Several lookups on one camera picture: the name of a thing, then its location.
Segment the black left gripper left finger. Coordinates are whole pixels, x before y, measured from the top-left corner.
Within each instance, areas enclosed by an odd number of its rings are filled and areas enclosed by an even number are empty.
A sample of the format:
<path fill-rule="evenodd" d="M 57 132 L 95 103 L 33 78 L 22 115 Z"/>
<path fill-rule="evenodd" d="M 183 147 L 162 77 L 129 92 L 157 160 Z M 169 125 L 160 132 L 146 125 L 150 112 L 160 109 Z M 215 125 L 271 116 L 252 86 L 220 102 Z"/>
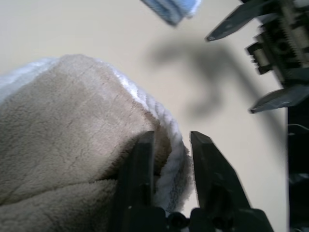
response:
<path fill-rule="evenodd" d="M 119 172 L 115 207 L 151 206 L 154 188 L 155 133 L 147 131 L 136 141 Z"/>

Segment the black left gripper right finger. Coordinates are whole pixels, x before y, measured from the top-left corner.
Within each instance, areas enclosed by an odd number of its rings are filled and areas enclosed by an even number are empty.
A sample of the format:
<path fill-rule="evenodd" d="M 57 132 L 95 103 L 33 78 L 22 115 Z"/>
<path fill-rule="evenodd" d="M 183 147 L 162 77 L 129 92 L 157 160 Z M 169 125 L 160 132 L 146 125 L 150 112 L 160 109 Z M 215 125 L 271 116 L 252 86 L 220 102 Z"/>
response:
<path fill-rule="evenodd" d="M 214 210 L 224 204 L 232 209 L 250 208 L 241 181 L 212 139 L 190 132 L 199 207 Z"/>

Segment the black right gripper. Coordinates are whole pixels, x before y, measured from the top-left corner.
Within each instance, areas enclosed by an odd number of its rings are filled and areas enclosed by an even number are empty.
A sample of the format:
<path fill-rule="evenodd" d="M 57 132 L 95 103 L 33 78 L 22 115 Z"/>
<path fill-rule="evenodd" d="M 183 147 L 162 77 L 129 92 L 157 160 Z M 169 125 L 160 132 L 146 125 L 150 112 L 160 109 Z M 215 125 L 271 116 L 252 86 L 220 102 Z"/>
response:
<path fill-rule="evenodd" d="M 216 41 L 240 30 L 256 17 L 262 25 L 256 42 L 247 47 L 260 75 L 274 72 L 283 85 L 309 83 L 309 2 L 249 0 L 239 5 L 206 38 Z M 292 107 L 309 96 L 309 86 L 279 89 L 262 97 L 249 112 Z"/>

